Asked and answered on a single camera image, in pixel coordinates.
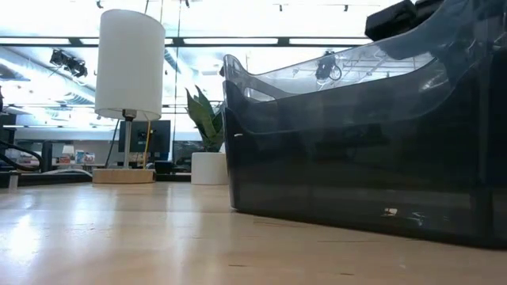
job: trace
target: potted plant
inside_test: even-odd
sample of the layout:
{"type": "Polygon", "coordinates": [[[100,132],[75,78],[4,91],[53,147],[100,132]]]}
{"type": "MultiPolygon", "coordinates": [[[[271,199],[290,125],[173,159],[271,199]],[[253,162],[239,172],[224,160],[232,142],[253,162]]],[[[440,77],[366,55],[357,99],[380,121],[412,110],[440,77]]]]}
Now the potted plant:
{"type": "Polygon", "coordinates": [[[196,89],[197,96],[187,89],[187,113],[199,130],[204,152],[192,154],[192,184],[227,184],[226,157],[219,152],[223,144],[223,104],[213,108],[200,88],[196,89]]]}

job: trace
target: lamp pole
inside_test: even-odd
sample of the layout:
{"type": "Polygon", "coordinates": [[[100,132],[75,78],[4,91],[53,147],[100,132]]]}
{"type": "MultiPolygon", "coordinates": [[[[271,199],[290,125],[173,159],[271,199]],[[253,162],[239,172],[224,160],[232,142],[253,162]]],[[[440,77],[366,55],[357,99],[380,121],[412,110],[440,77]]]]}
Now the lamp pole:
{"type": "Polygon", "coordinates": [[[122,110],[122,115],[125,118],[125,156],[124,156],[124,169],[128,169],[128,161],[130,155],[130,138],[132,135],[132,121],[137,117],[137,111],[131,109],[122,110]]]}

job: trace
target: wooden table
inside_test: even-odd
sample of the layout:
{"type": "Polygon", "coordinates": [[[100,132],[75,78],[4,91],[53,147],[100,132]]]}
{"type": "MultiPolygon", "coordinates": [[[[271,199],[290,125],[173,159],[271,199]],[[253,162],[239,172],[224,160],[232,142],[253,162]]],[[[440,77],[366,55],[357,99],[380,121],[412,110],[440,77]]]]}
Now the wooden table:
{"type": "Polygon", "coordinates": [[[0,284],[506,284],[507,253],[231,211],[226,187],[0,194],[0,284]]]}

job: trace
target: white plant pot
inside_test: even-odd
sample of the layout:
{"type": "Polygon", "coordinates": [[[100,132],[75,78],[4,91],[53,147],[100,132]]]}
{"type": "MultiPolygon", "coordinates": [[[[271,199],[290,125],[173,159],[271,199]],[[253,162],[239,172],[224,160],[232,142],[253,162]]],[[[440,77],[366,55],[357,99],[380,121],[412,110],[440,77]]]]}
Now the white plant pot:
{"type": "Polygon", "coordinates": [[[227,162],[222,153],[192,154],[192,184],[226,185],[229,184],[227,162]]]}

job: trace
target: wooden lamp base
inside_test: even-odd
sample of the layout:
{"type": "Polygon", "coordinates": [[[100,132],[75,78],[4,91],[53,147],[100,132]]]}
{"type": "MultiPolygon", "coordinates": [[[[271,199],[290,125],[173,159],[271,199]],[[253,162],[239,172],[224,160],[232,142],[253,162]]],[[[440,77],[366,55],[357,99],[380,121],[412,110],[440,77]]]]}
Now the wooden lamp base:
{"type": "Polygon", "coordinates": [[[101,184],[154,183],[153,169],[95,169],[93,182],[101,184]]]}

